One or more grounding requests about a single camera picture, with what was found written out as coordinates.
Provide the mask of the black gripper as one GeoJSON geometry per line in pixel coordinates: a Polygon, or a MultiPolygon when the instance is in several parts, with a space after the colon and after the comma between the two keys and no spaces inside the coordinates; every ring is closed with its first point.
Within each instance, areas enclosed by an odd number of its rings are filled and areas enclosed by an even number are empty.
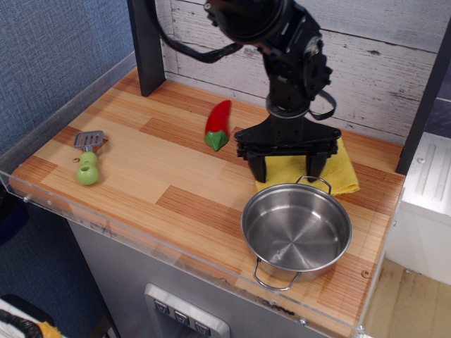
{"type": "Polygon", "coordinates": [[[309,182],[315,182],[327,158],[338,152],[338,128],[307,118],[282,119],[270,115],[264,122],[235,133],[237,155],[247,160],[257,182],[266,182],[264,156],[306,156],[309,182]]]}

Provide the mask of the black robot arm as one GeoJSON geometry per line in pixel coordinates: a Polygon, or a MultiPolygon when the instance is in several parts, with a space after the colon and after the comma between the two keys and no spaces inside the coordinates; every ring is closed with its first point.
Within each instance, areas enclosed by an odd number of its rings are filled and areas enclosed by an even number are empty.
{"type": "Polygon", "coordinates": [[[319,179],[341,135],[320,124],[337,104],[324,91],[332,70],[319,24],[296,1],[207,1],[204,9],[229,39],[257,48],[269,80],[268,117],[235,133],[238,156],[259,182],[266,181],[266,158],[274,156],[305,156],[308,180],[319,179]]]}

